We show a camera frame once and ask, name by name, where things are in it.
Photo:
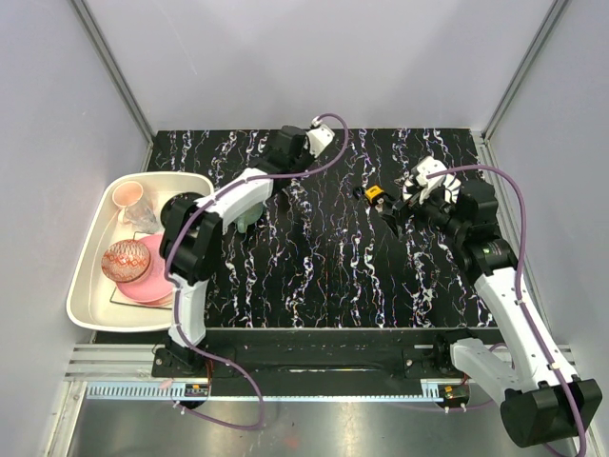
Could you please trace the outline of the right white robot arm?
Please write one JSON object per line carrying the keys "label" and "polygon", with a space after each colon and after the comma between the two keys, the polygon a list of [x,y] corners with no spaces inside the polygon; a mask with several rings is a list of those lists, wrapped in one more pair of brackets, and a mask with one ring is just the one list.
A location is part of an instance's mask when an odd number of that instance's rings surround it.
{"label": "right white robot arm", "polygon": [[408,219],[443,233],[456,263],[491,311],[512,357],[509,367],[468,330],[440,337],[432,366],[443,377],[462,372],[499,406],[503,426],[519,447],[583,438],[602,400],[598,383],[583,380],[553,341],[529,294],[518,259],[502,238],[494,188],[455,178],[433,190],[413,186],[397,199],[379,189],[365,198],[396,235]]}

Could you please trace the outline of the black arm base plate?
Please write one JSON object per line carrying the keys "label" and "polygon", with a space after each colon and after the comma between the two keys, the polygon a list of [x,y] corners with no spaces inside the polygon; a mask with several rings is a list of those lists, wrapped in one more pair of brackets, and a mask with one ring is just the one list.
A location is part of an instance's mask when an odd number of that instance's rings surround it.
{"label": "black arm base plate", "polygon": [[199,348],[209,360],[170,341],[156,349],[157,378],[208,378],[217,397],[245,397],[254,380],[274,398],[422,396],[423,379],[463,375],[449,360],[448,342],[476,337],[487,344],[494,330],[458,329],[211,329]]}

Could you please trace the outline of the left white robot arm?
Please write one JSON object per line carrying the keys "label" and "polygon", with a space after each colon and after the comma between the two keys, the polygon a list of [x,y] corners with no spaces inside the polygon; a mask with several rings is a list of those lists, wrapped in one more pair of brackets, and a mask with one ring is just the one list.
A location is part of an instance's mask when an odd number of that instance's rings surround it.
{"label": "left white robot arm", "polygon": [[172,364],[186,377],[204,369],[206,355],[195,346],[206,337],[206,287],[220,265],[226,229],[308,170],[333,139],[323,124],[284,126],[236,179],[208,197],[178,199],[166,211],[159,253],[174,298],[165,366]]}

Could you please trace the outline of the yellow padlock black shackle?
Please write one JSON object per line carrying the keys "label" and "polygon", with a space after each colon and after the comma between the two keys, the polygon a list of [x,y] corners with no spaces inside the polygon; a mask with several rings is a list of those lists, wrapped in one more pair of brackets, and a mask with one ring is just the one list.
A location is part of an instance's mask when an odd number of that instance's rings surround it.
{"label": "yellow padlock black shackle", "polygon": [[353,189],[352,194],[357,200],[364,199],[370,207],[374,207],[383,201],[385,191],[379,186],[372,186],[367,189],[356,187]]}

